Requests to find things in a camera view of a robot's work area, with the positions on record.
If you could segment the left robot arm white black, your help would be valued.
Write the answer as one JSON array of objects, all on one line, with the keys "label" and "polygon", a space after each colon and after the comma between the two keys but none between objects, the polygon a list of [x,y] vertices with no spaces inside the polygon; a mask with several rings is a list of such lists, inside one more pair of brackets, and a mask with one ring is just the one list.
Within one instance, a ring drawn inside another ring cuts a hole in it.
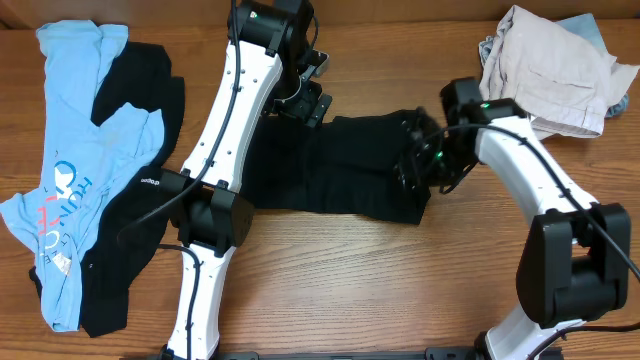
[{"label": "left robot arm white black", "polygon": [[198,145],[180,172],[165,171],[160,181],[172,197],[165,209],[183,259],[177,317],[163,359],[217,356],[226,273],[254,214],[240,190],[256,126],[276,114],[316,127],[332,101],[315,81],[329,63],[307,38],[317,23],[308,1],[231,7],[224,74]]}]

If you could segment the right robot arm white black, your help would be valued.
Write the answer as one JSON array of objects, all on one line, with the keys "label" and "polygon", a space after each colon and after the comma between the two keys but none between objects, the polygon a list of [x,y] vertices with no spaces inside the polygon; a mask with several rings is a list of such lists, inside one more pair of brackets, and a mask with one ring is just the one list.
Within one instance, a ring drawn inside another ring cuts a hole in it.
[{"label": "right robot arm white black", "polygon": [[409,145],[394,174],[417,193],[454,190],[478,164],[488,166],[522,211],[530,229],[516,272],[518,303],[471,346],[431,347],[428,359],[560,359],[556,341],[577,332],[627,333],[638,324],[596,320],[622,308],[628,281],[631,219],[619,203],[603,205],[561,168],[537,139],[528,114],[511,98],[485,100],[474,78],[440,92],[447,125],[423,109],[405,121]]}]

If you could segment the black t-shirt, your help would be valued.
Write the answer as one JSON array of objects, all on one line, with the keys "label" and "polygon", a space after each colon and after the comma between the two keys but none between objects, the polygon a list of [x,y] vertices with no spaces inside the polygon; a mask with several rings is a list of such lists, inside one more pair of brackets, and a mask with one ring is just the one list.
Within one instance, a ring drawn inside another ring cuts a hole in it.
[{"label": "black t-shirt", "polygon": [[315,128],[266,117],[254,131],[240,193],[258,209],[357,214],[417,225],[430,191],[403,184],[399,161],[418,129],[433,122],[421,107],[337,116]]}]

